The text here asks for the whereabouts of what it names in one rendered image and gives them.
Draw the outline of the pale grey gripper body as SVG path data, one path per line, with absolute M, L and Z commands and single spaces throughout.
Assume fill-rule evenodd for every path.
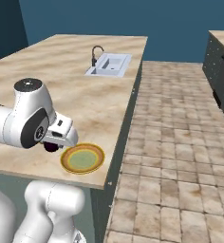
M 54 143 L 59 147 L 73 147 L 78 143 L 78 138 L 77 130 L 74 127 L 71 127 L 66 134 L 48 130 L 46 135 L 42 138 L 42 142 Z

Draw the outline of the dark purple eggplant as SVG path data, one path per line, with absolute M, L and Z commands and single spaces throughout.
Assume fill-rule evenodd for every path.
M 56 152 L 59 149 L 59 146 L 57 144 L 50 142 L 45 142 L 44 147 L 50 153 Z

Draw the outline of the yellow plate with green centre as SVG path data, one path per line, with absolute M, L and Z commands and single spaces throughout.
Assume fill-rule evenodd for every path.
M 98 170 L 104 163 L 105 153 L 97 144 L 83 142 L 67 148 L 61 155 L 62 167 L 71 174 L 85 175 Z

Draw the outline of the dark island counter cabinet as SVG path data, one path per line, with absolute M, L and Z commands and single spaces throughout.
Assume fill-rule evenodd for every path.
M 113 198 L 115 195 L 115 190 L 118 182 L 118 177 L 121 169 L 124 149 L 128 138 L 128 133 L 129 133 L 132 117 L 133 117 L 136 99 L 138 97 L 141 73 L 142 73 L 142 64 L 140 64 L 139 66 L 136 80 L 133 85 L 130 100 L 127 105 L 127 109 L 121 125 L 121 131 L 118 137 L 113 158 L 111 160 L 106 181 L 104 184 L 104 189 L 90 190 L 95 235 L 93 236 L 93 238 L 88 239 L 87 243 L 103 243 L 107 222 L 110 215 Z

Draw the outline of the dark curved tap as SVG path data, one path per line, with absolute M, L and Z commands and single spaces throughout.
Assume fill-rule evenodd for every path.
M 99 45 L 95 45 L 93 48 L 92 48 L 92 59 L 91 59 L 91 63 L 92 63 L 92 66 L 95 66 L 96 63 L 97 63 L 97 59 L 95 58 L 95 49 L 99 47 L 102 51 L 104 51 L 103 47 L 102 46 L 99 46 Z

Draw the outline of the white sink basin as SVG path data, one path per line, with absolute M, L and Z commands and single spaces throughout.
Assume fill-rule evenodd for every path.
M 90 67 L 86 76 L 122 77 L 131 61 L 131 54 L 103 53 L 98 61 Z

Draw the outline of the dark cupboard run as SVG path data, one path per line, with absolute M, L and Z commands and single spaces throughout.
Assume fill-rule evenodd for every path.
M 202 70 L 224 114 L 224 30 L 210 30 Z

